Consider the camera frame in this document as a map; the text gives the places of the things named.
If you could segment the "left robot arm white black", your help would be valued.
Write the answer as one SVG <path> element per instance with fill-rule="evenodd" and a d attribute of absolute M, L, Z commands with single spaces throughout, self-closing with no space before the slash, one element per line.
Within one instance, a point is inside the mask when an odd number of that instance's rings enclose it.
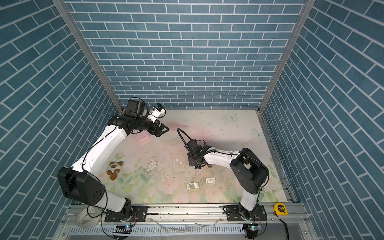
<path fill-rule="evenodd" d="M 168 132 L 169 128 L 159 121 L 165 115 L 166 109 L 160 103 L 149 109 L 142 99 L 130 98 L 123 112 L 109 119 L 102 135 L 89 150 L 71 167 L 62 167 L 58 171 L 57 178 L 63 195 L 114 213 L 120 221 L 129 220 L 133 211 L 131 201 L 108 191 L 98 178 L 99 172 L 115 147 L 130 134 L 146 131 L 160 137 Z"/>

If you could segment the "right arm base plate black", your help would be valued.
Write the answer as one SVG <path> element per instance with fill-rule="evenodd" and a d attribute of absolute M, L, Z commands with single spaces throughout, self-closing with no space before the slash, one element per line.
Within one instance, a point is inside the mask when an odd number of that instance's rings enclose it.
<path fill-rule="evenodd" d="M 226 205 L 223 207 L 223 211 L 226 214 L 227 221 L 266 221 L 267 213 L 264 206 L 257 204 L 253 210 L 246 210 L 241 204 Z"/>

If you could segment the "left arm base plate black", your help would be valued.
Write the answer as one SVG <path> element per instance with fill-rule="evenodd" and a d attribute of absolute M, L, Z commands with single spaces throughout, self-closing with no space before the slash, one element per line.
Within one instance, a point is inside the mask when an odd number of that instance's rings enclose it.
<path fill-rule="evenodd" d="M 118 213 L 107 210 L 104 221 L 106 223 L 144 222 L 148 208 L 148 206 L 128 206 Z"/>

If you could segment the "staple box tray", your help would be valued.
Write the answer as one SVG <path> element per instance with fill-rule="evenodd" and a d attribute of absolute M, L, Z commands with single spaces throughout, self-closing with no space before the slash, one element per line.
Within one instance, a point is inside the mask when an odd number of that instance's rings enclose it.
<path fill-rule="evenodd" d="M 186 187 L 188 190 L 195 190 L 199 188 L 199 183 L 197 182 L 187 183 Z"/>

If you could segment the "white staple box sleeve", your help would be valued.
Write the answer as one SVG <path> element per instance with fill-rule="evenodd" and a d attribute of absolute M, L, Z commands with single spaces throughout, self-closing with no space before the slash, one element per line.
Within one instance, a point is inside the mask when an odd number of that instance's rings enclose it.
<path fill-rule="evenodd" d="M 206 178 L 206 184 L 216 184 L 216 178 Z"/>

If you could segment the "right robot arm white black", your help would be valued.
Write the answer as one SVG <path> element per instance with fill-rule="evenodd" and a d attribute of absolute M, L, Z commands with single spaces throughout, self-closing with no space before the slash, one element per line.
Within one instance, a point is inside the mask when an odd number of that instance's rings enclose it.
<path fill-rule="evenodd" d="M 245 220 L 253 219 L 260 192 L 270 177 L 266 165 L 248 148 L 235 152 L 223 151 L 212 146 L 201 146 L 197 140 L 189 140 L 185 148 L 188 151 L 189 165 L 195 169 L 217 165 L 233 171 L 243 188 L 239 214 Z"/>

